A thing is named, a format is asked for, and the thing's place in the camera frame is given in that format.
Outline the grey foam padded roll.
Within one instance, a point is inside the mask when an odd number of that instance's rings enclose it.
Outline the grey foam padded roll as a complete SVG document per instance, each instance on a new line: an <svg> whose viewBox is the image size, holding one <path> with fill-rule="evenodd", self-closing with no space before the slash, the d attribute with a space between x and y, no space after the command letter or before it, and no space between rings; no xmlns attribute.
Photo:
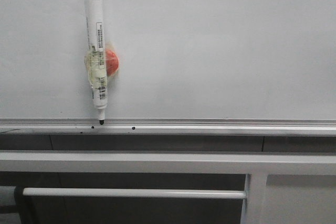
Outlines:
<svg viewBox="0 0 336 224"><path fill-rule="evenodd" d="M0 186L0 206L15 206L15 186Z"/></svg>

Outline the white black whiteboard marker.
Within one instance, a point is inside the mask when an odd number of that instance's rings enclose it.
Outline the white black whiteboard marker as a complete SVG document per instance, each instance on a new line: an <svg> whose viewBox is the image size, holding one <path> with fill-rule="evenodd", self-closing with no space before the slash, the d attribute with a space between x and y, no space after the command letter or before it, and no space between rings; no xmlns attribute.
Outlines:
<svg viewBox="0 0 336 224"><path fill-rule="evenodd" d="M93 105L100 125L104 125L108 103L108 81L102 0L84 0L88 52L85 63L92 89Z"/></svg>

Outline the white metal stand frame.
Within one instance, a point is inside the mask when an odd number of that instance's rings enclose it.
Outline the white metal stand frame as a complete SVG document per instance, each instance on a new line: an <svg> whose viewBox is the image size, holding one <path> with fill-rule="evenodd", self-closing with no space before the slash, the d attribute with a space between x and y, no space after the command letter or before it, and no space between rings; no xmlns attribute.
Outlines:
<svg viewBox="0 0 336 224"><path fill-rule="evenodd" d="M2 151L3 172L246 174L247 223L261 222L268 175L335 175L334 155Z"/></svg>

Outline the whiteboard with aluminium frame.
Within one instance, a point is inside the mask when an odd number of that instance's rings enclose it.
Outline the whiteboard with aluminium frame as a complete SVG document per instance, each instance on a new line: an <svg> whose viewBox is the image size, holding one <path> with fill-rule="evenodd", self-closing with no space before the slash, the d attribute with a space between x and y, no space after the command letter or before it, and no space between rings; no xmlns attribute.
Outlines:
<svg viewBox="0 0 336 224"><path fill-rule="evenodd" d="M103 0L100 125L83 0L1 0L1 133L335 136L335 0Z"/></svg>

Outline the white round stand crossbar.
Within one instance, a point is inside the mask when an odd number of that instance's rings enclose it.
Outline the white round stand crossbar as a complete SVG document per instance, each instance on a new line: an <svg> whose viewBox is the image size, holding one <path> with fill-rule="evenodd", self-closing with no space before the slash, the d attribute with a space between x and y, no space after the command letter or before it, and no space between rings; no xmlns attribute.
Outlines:
<svg viewBox="0 0 336 224"><path fill-rule="evenodd" d="M107 188L24 188L25 196L246 199L245 191Z"/></svg>

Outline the red round magnet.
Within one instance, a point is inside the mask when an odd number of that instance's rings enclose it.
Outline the red round magnet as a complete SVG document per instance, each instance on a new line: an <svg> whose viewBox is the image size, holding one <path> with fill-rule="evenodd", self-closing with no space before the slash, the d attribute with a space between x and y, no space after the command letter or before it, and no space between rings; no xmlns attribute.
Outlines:
<svg viewBox="0 0 336 224"><path fill-rule="evenodd" d="M105 52L107 76L111 77L117 73L119 69L119 58L113 50L106 49Z"/></svg>

